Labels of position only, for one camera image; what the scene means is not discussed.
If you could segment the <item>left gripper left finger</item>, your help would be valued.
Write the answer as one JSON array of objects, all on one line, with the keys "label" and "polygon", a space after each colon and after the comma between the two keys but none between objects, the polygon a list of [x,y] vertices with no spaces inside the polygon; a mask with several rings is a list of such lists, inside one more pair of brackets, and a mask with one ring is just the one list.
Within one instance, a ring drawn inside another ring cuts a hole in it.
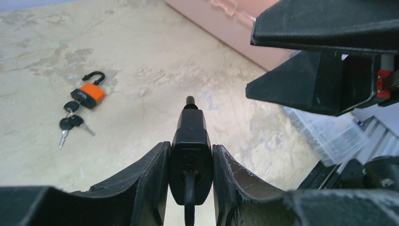
[{"label": "left gripper left finger", "polygon": [[165,220],[169,142],[89,190],[52,186],[0,189],[3,226],[161,226]]}]

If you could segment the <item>orange black padlock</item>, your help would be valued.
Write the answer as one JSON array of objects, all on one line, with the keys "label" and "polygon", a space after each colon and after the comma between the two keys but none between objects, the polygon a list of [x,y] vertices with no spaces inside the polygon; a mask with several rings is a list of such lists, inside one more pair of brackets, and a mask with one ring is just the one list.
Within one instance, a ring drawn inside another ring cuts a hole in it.
[{"label": "orange black padlock", "polygon": [[82,80],[88,81],[95,75],[99,75],[99,79],[95,80],[93,83],[85,83],[80,88],[71,92],[71,97],[88,109],[95,108],[105,98],[105,91],[98,86],[105,79],[105,74],[103,72],[91,72],[84,75]]}]

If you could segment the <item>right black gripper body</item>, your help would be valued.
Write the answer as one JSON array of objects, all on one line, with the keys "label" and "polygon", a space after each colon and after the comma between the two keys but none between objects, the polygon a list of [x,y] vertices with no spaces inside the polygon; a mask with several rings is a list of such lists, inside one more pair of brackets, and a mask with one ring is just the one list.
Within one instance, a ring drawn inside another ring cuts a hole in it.
[{"label": "right black gripper body", "polygon": [[348,55],[343,59],[342,111],[399,102],[399,56]]}]

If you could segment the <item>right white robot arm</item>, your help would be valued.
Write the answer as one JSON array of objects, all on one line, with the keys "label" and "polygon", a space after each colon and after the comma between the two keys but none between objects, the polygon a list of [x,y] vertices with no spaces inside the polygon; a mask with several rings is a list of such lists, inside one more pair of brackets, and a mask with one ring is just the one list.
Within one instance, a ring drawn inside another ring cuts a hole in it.
[{"label": "right white robot arm", "polygon": [[301,188],[398,190],[398,137],[375,118],[350,119],[399,100],[398,1],[280,0],[256,18],[250,42],[297,51],[246,96],[284,106],[318,152]]}]

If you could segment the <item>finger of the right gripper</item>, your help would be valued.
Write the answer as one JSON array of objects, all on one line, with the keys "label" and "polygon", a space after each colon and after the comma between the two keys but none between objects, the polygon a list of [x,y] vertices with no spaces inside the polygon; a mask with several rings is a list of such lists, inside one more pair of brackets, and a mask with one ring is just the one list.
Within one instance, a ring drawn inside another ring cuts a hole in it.
[{"label": "finger of the right gripper", "polygon": [[398,53],[396,0],[281,0],[262,12],[254,46],[313,51]]},{"label": "finger of the right gripper", "polygon": [[343,111],[343,61],[334,52],[301,51],[246,86],[249,99],[338,116]]}]

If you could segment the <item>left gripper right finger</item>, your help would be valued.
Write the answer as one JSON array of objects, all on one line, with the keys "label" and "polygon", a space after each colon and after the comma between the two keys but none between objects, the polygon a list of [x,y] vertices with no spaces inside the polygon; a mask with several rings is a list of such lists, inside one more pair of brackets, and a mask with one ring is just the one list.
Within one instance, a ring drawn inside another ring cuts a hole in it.
[{"label": "left gripper right finger", "polygon": [[396,226],[399,194],[383,189],[284,191],[213,146],[219,226]]}]

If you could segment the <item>black head key pair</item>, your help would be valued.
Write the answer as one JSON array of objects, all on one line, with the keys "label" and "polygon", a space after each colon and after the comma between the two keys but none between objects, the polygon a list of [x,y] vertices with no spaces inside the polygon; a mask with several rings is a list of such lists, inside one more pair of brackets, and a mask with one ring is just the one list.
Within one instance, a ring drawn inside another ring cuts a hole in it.
[{"label": "black head key pair", "polygon": [[69,134],[69,131],[74,127],[79,127],[87,131],[90,135],[95,136],[95,132],[85,123],[84,119],[74,112],[77,111],[80,107],[80,102],[69,101],[64,105],[64,110],[66,111],[65,117],[63,117],[59,122],[59,127],[62,131],[59,148],[62,148],[66,138]]}]

